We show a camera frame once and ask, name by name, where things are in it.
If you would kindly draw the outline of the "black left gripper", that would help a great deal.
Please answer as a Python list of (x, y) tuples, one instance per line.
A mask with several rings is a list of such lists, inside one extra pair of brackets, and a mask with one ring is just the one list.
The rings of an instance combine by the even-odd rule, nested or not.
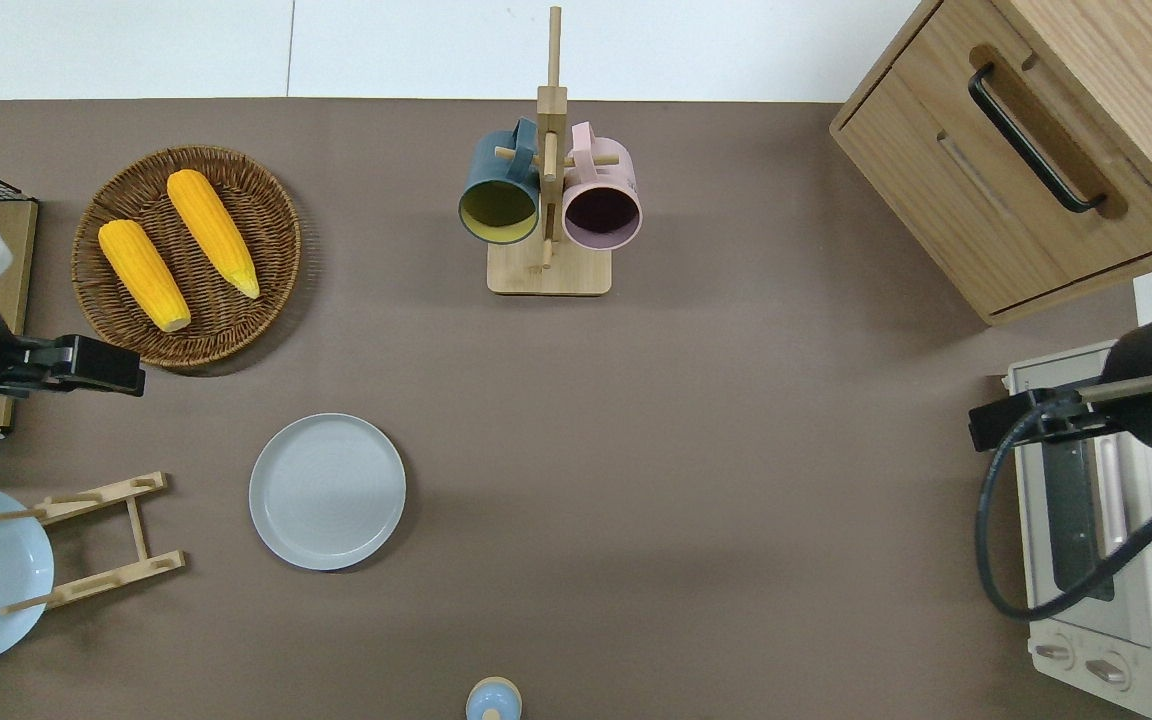
[(71, 382), (55, 377), (56, 367), (68, 367), (71, 343), (65, 340), (13, 338), (6, 351), (8, 365), (0, 373), (0, 396), (29, 397), (36, 392), (69, 393)]

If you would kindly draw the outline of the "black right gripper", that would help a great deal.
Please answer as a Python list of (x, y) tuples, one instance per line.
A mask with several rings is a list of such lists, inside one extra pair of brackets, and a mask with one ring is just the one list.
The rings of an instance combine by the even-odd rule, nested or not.
[(1030, 442), (1060, 444), (1079, 441), (1117, 432), (1108, 416), (1082, 397), (1084, 387), (1033, 389), (1036, 404), (1051, 406), (1034, 420)]

